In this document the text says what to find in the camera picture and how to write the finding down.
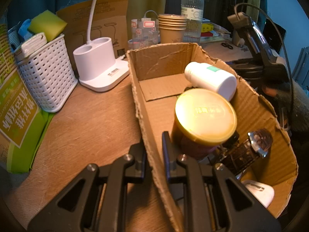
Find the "corrugated cardboard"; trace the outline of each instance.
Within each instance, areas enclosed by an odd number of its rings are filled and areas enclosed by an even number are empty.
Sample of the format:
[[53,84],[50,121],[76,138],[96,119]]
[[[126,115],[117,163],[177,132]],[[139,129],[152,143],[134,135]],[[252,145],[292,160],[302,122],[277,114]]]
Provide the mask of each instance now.
[[[92,0],[74,4],[57,11],[57,16],[66,21],[64,29],[65,45],[76,72],[73,51],[86,43],[87,26]],[[92,21],[91,39],[110,37],[115,57],[124,55],[128,50],[127,35],[128,0],[97,0]]]
[[271,152],[257,160],[244,178],[255,179],[275,189],[268,210],[278,217],[286,207],[298,173],[296,157],[286,131],[280,128],[272,105],[222,60],[211,58],[197,44],[169,43],[127,52],[136,116],[142,131],[154,182],[175,231],[183,231],[182,213],[166,182],[162,132],[171,132],[177,95],[191,86],[183,72],[189,62],[206,62],[234,74],[237,92],[231,101],[237,114],[240,142],[248,131],[267,128],[273,136]]

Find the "white desk lamp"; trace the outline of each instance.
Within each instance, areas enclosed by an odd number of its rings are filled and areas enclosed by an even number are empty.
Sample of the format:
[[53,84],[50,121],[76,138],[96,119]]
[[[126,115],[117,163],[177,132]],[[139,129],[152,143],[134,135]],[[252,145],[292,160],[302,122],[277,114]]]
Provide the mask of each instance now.
[[129,75],[128,62],[116,59],[112,39],[100,37],[90,39],[92,19],[97,0],[92,0],[87,28],[87,43],[73,51],[80,83],[94,91],[114,88]]

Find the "blue wall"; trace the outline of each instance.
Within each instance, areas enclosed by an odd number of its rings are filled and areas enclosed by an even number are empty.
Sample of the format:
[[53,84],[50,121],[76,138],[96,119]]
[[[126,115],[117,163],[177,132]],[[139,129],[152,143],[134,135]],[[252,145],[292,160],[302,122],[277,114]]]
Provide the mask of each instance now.
[[[309,19],[297,0],[267,0],[268,15],[286,29],[284,44],[293,71],[300,50],[309,46]],[[280,56],[284,57],[283,48]]]

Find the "red object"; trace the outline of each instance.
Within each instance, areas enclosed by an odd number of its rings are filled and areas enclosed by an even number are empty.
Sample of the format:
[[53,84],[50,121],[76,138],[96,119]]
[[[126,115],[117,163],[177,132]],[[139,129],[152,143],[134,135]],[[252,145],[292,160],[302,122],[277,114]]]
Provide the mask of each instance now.
[[204,33],[201,33],[200,36],[212,37],[212,36],[214,36],[214,34],[212,34],[211,32],[204,32]]

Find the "table surface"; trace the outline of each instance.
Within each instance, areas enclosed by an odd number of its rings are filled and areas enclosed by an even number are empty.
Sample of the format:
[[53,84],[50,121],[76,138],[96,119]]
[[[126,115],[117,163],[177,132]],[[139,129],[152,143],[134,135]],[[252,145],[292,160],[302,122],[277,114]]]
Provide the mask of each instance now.
[[[203,48],[224,61],[251,57],[249,51],[231,50],[221,42]],[[26,228],[88,163],[112,163],[140,138],[129,77],[105,93],[78,84],[50,123],[31,172],[10,174],[0,168],[0,193]],[[143,184],[128,187],[126,208],[126,231],[173,231],[150,169]]]

